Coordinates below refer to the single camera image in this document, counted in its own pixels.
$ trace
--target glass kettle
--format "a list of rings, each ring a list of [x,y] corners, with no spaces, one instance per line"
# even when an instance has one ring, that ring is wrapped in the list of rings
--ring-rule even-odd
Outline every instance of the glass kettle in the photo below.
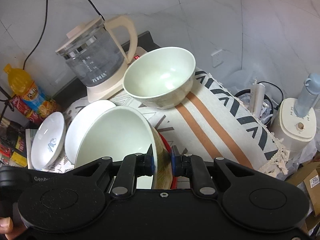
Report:
[[[127,54],[112,29],[124,26],[130,35]],[[89,102],[107,99],[122,89],[122,77],[137,49],[138,36],[133,21],[120,15],[104,21],[98,17],[81,23],[69,33],[68,41],[56,53],[87,87]]]

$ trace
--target blue bottle cap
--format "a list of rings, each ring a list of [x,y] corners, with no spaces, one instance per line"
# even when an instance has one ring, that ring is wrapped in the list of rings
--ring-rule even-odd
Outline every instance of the blue bottle cap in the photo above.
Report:
[[[320,94],[320,75],[317,73],[311,73],[304,82],[304,85],[310,94]]]

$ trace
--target bowl rim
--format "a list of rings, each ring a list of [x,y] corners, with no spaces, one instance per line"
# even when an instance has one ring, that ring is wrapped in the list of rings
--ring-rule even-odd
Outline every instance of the bowl rim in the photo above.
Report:
[[[79,128],[79,123],[81,124],[82,122],[80,122],[81,118],[84,117],[84,115],[87,115],[88,113],[86,113],[86,111],[89,111],[92,107],[94,107],[96,104],[100,104],[100,106],[97,106],[97,107],[102,107],[103,104],[105,104],[105,106],[107,106],[108,104],[112,103],[113,104],[113,107],[116,107],[116,104],[111,102],[110,100],[106,100],[106,99],[102,99],[102,100],[97,100],[97,101],[94,101],[90,104],[88,104],[87,106],[85,106],[81,111],[78,112],[78,114],[74,117],[74,119],[71,121],[68,129],[67,129],[67,132],[66,132],[66,137],[65,137],[65,141],[64,141],[64,149],[65,149],[65,153],[66,153],[66,156],[68,158],[68,160],[74,165],[75,162],[76,162],[76,156],[78,154],[78,150],[80,148],[80,145],[81,145],[81,142],[82,142],[82,139],[84,138],[84,136],[86,135],[87,131],[90,129],[92,123],[95,122],[95,120],[97,120],[105,111],[108,111],[109,109],[106,109],[104,110],[103,112],[101,112],[99,115],[96,116],[95,120],[93,120],[93,122],[89,125],[89,127],[87,128],[87,130],[84,132],[81,140],[80,140],[80,143],[77,147],[77,150],[76,150],[76,153],[74,153],[73,150],[71,150],[71,148],[75,148],[75,147],[72,147],[72,146],[75,146],[77,144],[78,141],[75,141],[73,137],[73,134],[71,134],[72,131],[75,131],[75,128]]]
[[[32,158],[32,157],[33,157],[35,154],[32,154],[32,153],[34,153],[34,150],[32,150],[32,149],[35,149],[35,147],[37,146],[37,145],[35,146],[35,144],[34,144],[35,141],[33,141],[32,146],[31,146],[31,151],[30,151],[30,157],[31,157],[32,166],[33,166],[35,169],[37,169],[37,170],[43,169],[43,168],[47,167],[47,166],[48,166],[48,163],[52,163],[52,159],[55,157],[56,152],[57,152],[57,150],[59,149],[59,145],[60,145],[60,143],[62,142],[62,139],[64,140],[63,134],[65,133],[65,130],[66,130],[66,123],[65,123],[65,121],[64,121],[64,117],[63,117],[63,114],[62,114],[61,112],[54,112],[54,113],[50,114],[46,119],[44,119],[44,121],[42,122],[42,124],[40,125],[40,127],[38,128],[38,130],[37,130],[37,132],[36,132],[36,134],[35,134],[34,140],[37,138],[37,135],[38,135],[38,133],[39,133],[39,131],[40,131],[40,128],[41,128],[42,125],[45,123],[45,120],[47,120],[49,117],[52,118],[52,115],[57,115],[59,121],[62,121],[63,126],[62,126],[62,129],[61,129],[60,133],[59,133],[59,140],[57,139],[57,140],[58,140],[57,143],[56,143],[57,147],[54,149],[54,151],[53,151],[53,153],[52,153],[52,157],[50,158],[50,160],[49,160],[42,168],[37,168],[37,167],[35,167],[35,165],[33,164],[33,161],[32,161],[33,158]]]
[[[89,127],[89,129],[86,131],[84,137],[82,138],[82,141],[81,141],[81,144],[78,148],[78,152],[77,152],[77,155],[76,155],[76,161],[75,161],[75,168],[78,168],[78,167],[81,167],[81,166],[78,166],[76,165],[76,162],[77,162],[77,159],[78,159],[78,155],[79,155],[79,151],[80,151],[80,148],[81,148],[81,145],[84,141],[84,138],[86,137],[86,135],[88,134],[88,132],[90,131],[90,129],[92,128],[92,126],[98,122],[98,120],[100,118],[102,118],[104,115],[106,114],[109,114],[111,111],[117,111],[117,110],[120,110],[120,109],[124,109],[124,110],[127,110],[127,111],[130,111],[130,112],[133,112],[134,114],[136,114],[141,120],[142,122],[144,123],[146,129],[148,130],[148,133],[150,135],[150,138],[151,138],[151,145],[152,145],[152,151],[153,151],[153,161],[154,161],[154,174],[153,174],[153,180],[152,180],[152,187],[154,186],[154,184],[156,183],[156,179],[157,179],[157,170],[158,170],[158,157],[157,157],[157,151],[156,151],[156,141],[155,141],[155,138],[153,137],[153,133],[152,133],[152,130],[151,130],[151,127],[150,127],[150,123],[148,122],[148,120],[138,111],[136,110],[135,108],[133,107],[130,107],[130,106],[115,106],[113,108],[110,108],[109,110],[105,111],[104,113],[102,113],[92,124],[91,126]]]
[[[188,52],[188,53],[192,56],[192,59],[193,59],[193,62],[194,62],[194,67],[193,67],[193,71],[191,72],[191,74],[190,74],[190,75],[188,76],[188,78],[186,78],[179,86],[177,86],[177,87],[175,87],[175,88],[173,88],[173,89],[170,89],[170,90],[168,90],[167,92],[162,93],[162,94],[159,94],[159,95],[150,96],[150,97],[142,97],[142,96],[137,96],[137,95],[134,95],[134,94],[130,93],[130,92],[125,88],[125,77],[126,77],[128,71],[129,71],[129,69],[132,68],[134,65],[136,65],[137,62],[139,63],[139,60],[142,59],[143,57],[145,57],[146,55],[148,55],[148,54],[150,54],[150,53],[153,53],[153,52],[155,52],[155,51],[158,51],[158,50],[162,50],[162,49],[181,49],[181,50],[184,50],[184,51]],[[127,70],[125,71],[125,73],[124,73],[124,75],[123,75],[123,89],[124,89],[124,91],[125,91],[128,95],[132,96],[133,98],[140,98],[140,99],[158,98],[158,97],[167,95],[167,94],[169,94],[170,92],[172,92],[172,91],[174,91],[174,90],[182,87],[182,86],[188,81],[188,79],[194,75],[195,70],[196,70],[196,59],[195,59],[195,56],[194,56],[189,50],[184,49],[184,48],[180,48],[180,47],[162,47],[162,48],[159,48],[159,49],[154,49],[154,50],[152,50],[152,51],[147,52],[146,54],[143,54],[140,58],[138,58],[136,61],[134,61],[134,62],[127,68]]]

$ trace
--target wall outlet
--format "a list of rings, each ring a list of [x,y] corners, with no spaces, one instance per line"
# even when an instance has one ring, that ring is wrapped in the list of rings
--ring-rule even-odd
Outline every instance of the wall outlet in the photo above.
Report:
[[[218,67],[223,63],[223,49],[214,51],[211,54],[212,57],[212,67]]]

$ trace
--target blue water bottle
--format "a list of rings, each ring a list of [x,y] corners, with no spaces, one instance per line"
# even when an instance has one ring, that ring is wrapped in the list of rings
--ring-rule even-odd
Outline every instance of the blue water bottle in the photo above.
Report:
[[[296,100],[293,110],[298,117],[305,117],[320,94],[320,75],[311,73]]]

